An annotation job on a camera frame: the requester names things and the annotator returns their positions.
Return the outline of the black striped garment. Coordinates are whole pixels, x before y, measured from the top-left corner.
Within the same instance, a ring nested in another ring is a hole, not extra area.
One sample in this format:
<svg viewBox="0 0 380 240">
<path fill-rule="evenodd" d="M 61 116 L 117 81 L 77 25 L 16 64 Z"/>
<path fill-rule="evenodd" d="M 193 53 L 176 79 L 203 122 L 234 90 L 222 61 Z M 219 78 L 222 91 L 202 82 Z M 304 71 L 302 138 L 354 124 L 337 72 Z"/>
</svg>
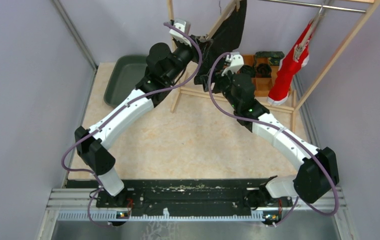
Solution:
<svg viewBox="0 0 380 240">
<path fill-rule="evenodd" d="M 204 87 L 205 77 L 208 76 L 214 61 L 224 52 L 232 52 L 239 48 L 245 25 L 246 11 L 247 1 L 241 0 L 239 11 L 234 10 L 229 15 L 212 39 L 202 43 L 199 41 L 201 36 L 191 36 L 202 52 L 202 65 L 194 77 L 195 85 L 203 85 Z"/>
</svg>

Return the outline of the red underwear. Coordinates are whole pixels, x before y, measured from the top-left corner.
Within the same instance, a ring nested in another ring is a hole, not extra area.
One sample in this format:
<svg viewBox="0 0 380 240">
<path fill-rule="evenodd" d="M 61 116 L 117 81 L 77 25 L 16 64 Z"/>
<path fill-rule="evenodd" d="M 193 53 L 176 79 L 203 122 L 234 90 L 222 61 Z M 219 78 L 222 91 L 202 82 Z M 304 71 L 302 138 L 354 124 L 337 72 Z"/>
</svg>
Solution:
<svg viewBox="0 0 380 240">
<path fill-rule="evenodd" d="M 302 34 L 305 34 L 307 32 L 309 25 L 310 25 L 310 22 L 308 23 L 308 25 L 306 26 Z M 267 96 L 267 102 L 271 105 L 274 105 L 274 106 L 281 105 L 287 100 L 288 95 L 289 95 L 288 92 L 289 92 L 289 88 L 290 88 L 293 76 L 297 72 L 299 72 L 304 66 L 306 66 L 309 61 L 309 42 L 311 38 L 309 39 L 306 49 L 303 51 L 302 55 L 300 56 L 299 62 L 296 62 L 293 59 L 294 48 L 302 40 L 303 38 L 302 34 L 299 36 L 299 38 L 297 39 L 296 43 L 293 45 L 291 50 L 280 62 L 275 84 Z"/>
</svg>

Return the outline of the beige clip hanger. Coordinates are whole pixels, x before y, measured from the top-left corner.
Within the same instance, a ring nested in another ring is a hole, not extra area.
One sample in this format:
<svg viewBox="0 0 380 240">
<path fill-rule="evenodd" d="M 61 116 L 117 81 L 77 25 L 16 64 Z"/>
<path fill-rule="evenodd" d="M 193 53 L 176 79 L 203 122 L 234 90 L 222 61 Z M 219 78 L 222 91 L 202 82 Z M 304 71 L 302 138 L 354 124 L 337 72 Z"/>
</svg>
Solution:
<svg viewBox="0 0 380 240">
<path fill-rule="evenodd" d="M 312 37 L 312 34 L 315 31 L 315 29 L 319 23 L 323 7 L 324 7 L 324 5 L 322 3 L 317 14 L 311 20 L 307 32 L 305 34 L 302 34 L 302 36 L 303 36 L 302 40 L 294 48 L 293 59 L 296 62 L 299 62 L 300 56 L 302 55 L 303 51 L 306 49 L 306 46 L 308 45 L 309 39 Z"/>
<path fill-rule="evenodd" d="M 219 18 L 217 19 L 217 21 L 215 22 L 215 24 L 212 26 L 212 28 L 210 29 L 210 31 L 205 36 L 201 36 L 199 38 L 199 41 L 204 43 L 204 42 L 212 39 L 213 35 L 219 29 L 219 27 L 221 26 L 221 24 L 229 17 L 229 15 L 234 10 L 236 10 L 238 12 L 239 9 L 240 9 L 240 0 L 232 0 L 225 7 L 225 9 L 222 11 L 222 13 L 220 14 Z"/>
</svg>

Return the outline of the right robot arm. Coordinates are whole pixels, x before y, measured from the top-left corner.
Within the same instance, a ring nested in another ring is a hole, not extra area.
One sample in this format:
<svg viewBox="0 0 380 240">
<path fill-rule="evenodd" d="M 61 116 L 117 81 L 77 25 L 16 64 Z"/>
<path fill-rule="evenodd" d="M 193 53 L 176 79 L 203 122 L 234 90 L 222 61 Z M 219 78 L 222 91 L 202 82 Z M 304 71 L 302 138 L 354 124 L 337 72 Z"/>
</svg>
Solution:
<svg viewBox="0 0 380 240">
<path fill-rule="evenodd" d="M 243 73 L 210 74 L 206 83 L 210 95 L 221 93 L 233 108 L 230 117 L 251 133 L 268 141 L 297 170 L 297 174 L 271 177 L 260 187 L 259 199 L 265 206 L 281 197 L 299 197 L 313 204 L 328 191 L 338 201 L 336 155 L 299 138 L 281 124 L 254 96 L 255 87 Z"/>
</svg>

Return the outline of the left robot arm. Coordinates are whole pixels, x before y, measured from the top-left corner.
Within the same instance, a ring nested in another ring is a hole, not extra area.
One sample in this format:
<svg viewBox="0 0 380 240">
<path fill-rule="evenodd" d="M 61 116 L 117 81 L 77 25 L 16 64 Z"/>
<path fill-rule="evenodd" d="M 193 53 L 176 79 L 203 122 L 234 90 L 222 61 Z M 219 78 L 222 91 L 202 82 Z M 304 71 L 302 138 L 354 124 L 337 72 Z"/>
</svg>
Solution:
<svg viewBox="0 0 380 240">
<path fill-rule="evenodd" d="M 114 169 L 116 160 L 109 148 L 132 123 L 179 87 L 175 79 L 189 62 L 202 65 L 202 51 L 193 38 L 187 43 L 177 41 L 176 44 L 174 51 L 162 42 L 153 45 L 146 58 L 146 74 L 123 102 L 89 129 L 81 126 L 75 130 L 78 156 L 90 167 L 99 185 L 108 193 L 108 201 L 116 207 L 127 202 L 128 194 Z"/>
</svg>

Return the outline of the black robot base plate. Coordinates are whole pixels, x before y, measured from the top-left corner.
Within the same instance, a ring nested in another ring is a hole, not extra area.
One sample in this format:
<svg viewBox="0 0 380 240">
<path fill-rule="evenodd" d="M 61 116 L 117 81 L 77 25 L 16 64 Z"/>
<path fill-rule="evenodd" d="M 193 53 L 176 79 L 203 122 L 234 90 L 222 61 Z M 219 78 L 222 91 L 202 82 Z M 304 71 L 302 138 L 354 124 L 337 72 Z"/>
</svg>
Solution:
<svg viewBox="0 0 380 240">
<path fill-rule="evenodd" d="M 293 201 L 289 197 L 273 200 L 267 196 L 262 187 L 265 178 L 236 179 L 125 179 L 125 188 L 118 196 L 104 193 L 118 207 L 131 205 L 134 197 L 140 194 L 149 201 L 159 200 L 161 203 L 221 203 L 237 202 L 244 207 L 291 207 Z"/>
</svg>

